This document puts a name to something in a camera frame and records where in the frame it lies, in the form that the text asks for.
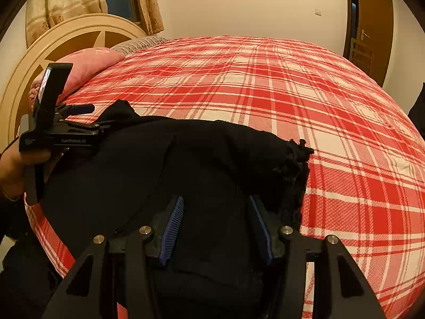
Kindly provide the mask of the person's dark sleeve forearm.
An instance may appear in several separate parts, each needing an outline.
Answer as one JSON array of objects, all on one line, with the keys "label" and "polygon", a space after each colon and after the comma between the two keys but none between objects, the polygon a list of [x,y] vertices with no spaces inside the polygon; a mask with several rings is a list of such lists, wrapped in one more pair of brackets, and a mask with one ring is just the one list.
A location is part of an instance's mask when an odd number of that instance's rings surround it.
[{"label": "person's dark sleeve forearm", "polygon": [[33,233],[22,198],[1,197],[1,237],[15,240],[2,261],[1,317],[41,318],[63,277]]}]

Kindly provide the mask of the person's left hand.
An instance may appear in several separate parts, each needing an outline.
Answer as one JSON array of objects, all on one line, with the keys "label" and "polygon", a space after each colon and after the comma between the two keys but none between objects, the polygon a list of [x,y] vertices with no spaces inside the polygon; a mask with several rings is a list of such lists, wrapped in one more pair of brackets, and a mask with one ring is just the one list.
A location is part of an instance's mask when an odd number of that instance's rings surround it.
[{"label": "person's left hand", "polygon": [[41,163],[44,168],[44,182],[62,157],[63,152],[51,153],[47,149],[19,151],[19,141],[15,140],[1,154],[1,192],[12,201],[24,194],[24,172]]}]

